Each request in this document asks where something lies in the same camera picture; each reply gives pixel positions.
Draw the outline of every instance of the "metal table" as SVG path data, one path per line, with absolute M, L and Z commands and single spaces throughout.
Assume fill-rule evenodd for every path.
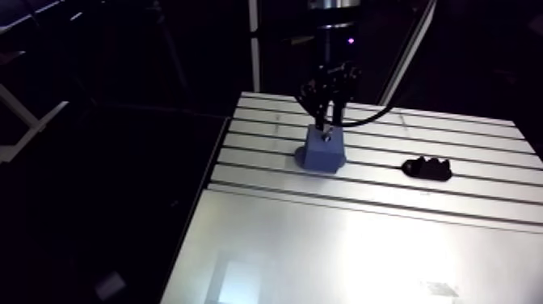
M 347 129 L 347 164 L 324 175 L 292 157 L 311 120 L 242 95 L 162 303 L 543 301 L 543 163 L 512 122 L 394 109 Z M 405 176 L 420 155 L 454 176 Z

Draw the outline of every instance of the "blue foam block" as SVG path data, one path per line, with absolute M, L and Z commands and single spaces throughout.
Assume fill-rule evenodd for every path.
M 311 171 L 335 173 L 345 164 L 343 129 L 334 127 L 331 139 L 322 140 L 322 131 L 309 125 L 305 145 L 294 154 L 298 166 Z

